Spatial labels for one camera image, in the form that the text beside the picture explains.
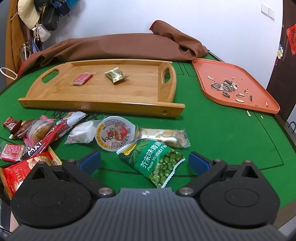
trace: brown cloth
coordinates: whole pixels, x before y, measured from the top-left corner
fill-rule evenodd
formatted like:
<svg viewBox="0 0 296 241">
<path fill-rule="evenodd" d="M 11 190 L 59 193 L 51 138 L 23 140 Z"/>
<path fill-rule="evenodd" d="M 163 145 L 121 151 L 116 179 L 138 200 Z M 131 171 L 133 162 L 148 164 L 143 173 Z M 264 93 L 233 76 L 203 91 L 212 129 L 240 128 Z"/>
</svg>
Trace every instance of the brown cloth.
<svg viewBox="0 0 296 241">
<path fill-rule="evenodd" d="M 17 13 L 17 3 L 18 0 L 10 0 L 5 40 L 5 67 L 16 73 L 19 71 L 22 64 L 20 51 L 23 43 L 26 42 L 26 37 L 22 30 L 21 20 L 18 15 L 15 15 Z M 15 77 L 14 74 L 9 71 L 6 71 L 6 74 L 11 77 Z M 12 81 L 12 79 L 6 78 L 7 84 Z"/>
<path fill-rule="evenodd" d="M 153 34 L 112 34 L 61 41 L 44 51 L 31 55 L 20 68 L 18 76 L 33 67 L 44 67 L 56 60 L 69 62 L 134 58 L 186 61 L 208 53 L 200 41 L 161 20 L 156 20 L 150 30 Z"/>
</svg>

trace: wooden tray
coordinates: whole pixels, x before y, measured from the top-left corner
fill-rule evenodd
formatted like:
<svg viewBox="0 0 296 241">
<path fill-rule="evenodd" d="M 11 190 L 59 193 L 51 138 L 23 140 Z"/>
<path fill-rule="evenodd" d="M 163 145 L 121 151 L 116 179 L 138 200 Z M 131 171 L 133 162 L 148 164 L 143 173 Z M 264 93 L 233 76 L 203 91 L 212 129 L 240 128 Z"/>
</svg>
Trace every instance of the wooden tray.
<svg viewBox="0 0 296 241">
<path fill-rule="evenodd" d="M 199 79 L 202 93 L 210 100 L 218 104 L 248 110 L 257 110 L 272 114 L 279 112 L 280 107 L 275 99 L 243 68 L 225 62 L 203 58 L 194 59 L 192 62 Z M 223 83 L 225 78 L 238 85 L 236 91 L 228 92 L 230 98 L 222 94 L 225 90 L 218 91 L 211 87 L 212 83 Z M 245 96 L 239 98 L 236 96 L 238 93 L 244 94 Z M 241 99 L 244 103 L 237 102 L 236 99 Z"/>
<path fill-rule="evenodd" d="M 104 72 L 119 67 L 128 78 L 113 84 Z M 42 80 L 57 71 L 48 83 Z M 84 85 L 71 83 L 84 72 L 95 72 Z M 165 83 L 164 74 L 170 73 Z M 44 109 L 75 109 L 152 115 L 179 116 L 184 104 L 172 103 L 176 91 L 176 73 L 168 61 L 138 59 L 102 59 L 75 61 L 58 65 L 43 73 L 30 87 L 23 107 Z"/>
</svg>

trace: green tablecloth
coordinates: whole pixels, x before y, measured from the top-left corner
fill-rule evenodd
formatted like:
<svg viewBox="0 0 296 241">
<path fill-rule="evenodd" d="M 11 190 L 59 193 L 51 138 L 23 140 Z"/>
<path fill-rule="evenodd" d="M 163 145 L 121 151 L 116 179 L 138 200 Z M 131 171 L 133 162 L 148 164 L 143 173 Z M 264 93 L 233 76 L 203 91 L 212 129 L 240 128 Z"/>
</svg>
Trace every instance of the green tablecloth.
<svg viewBox="0 0 296 241">
<path fill-rule="evenodd" d="M 215 59 L 208 54 L 207 59 Z M 176 119 L 146 116 L 121 115 L 132 123 L 146 128 L 186 129 L 191 147 L 179 149 L 186 159 L 191 151 L 196 151 L 209 159 L 223 159 L 228 164 L 241 164 L 243 160 L 252 160 L 276 190 L 281 207 L 296 199 L 296 154 L 287 137 L 273 115 L 226 107 L 207 99 L 202 93 L 198 79 L 190 63 L 174 62 L 177 73 L 176 103 L 186 105 L 183 113 Z M 15 119 L 33 119 L 41 115 L 49 118 L 61 118 L 67 112 L 55 110 L 23 109 L 18 98 L 25 97 L 31 84 L 43 72 L 52 66 L 33 71 L 0 95 L 0 122 L 9 116 Z M 101 119 L 106 113 L 90 113 L 87 120 Z M 0 139 L 6 142 L 22 144 L 20 140 L 9 140 L 9 132 L 0 128 Z M 61 159 L 80 159 L 92 149 L 101 151 L 101 167 L 93 177 L 112 187 L 117 192 L 121 187 L 153 188 L 143 176 L 122 163 L 115 153 L 102 150 L 94 140 L 90 144 L 64 145 L 67 135 L 54 142 L 51 147 Z M 176 170 L 168 187 L 176 191 L 196 177 L 190 169 L 188 160 Z"/>
</svg>

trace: orange tray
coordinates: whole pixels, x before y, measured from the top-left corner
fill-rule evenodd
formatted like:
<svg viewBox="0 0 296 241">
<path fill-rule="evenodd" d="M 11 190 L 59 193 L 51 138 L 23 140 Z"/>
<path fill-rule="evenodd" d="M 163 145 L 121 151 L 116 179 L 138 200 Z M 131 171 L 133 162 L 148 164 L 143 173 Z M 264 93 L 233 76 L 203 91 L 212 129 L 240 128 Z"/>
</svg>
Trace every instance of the orange tray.
<svg viewBox="0 0 296 241">
<path fill-rule="evenodd" d="M 211 101 L 221 105 L 272 114 L 277 114 L 279 112 L 280 107 L 275 99 L 243 68 L 225 62 L 203 58 L 194 59 L 192 63 L 198 76 L 202 93 Z M 223 83 L 225 78 L 238 85 L 238 89 L 233 92 L 223 90 L 230 95 L 230 98 L 224 96 L 222 94 L 223 91 L 211 87 L 212 83 Z M 238 93 L 244 94 L 245 96 L 237 97 L 236 95 Z M 244 103 L 237 102 L 236 99 L 241 99 Z"/>
</svg>

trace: beige cap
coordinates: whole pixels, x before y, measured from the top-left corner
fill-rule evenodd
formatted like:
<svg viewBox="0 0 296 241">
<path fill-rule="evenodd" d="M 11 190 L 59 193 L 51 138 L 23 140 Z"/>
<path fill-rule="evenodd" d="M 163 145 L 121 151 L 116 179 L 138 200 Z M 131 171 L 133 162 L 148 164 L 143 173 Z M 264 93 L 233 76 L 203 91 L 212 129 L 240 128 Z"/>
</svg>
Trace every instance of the beige cap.
<svg viewBox="0 0 296 241">
<path fill-rule="evenodd" d="M 35 8 L 34 0 L 19 0 L 17 8 L 20 19 L 25 25 L 29 29 L 34 28 L 40 18 L 40 14 Z"/>
</svg>

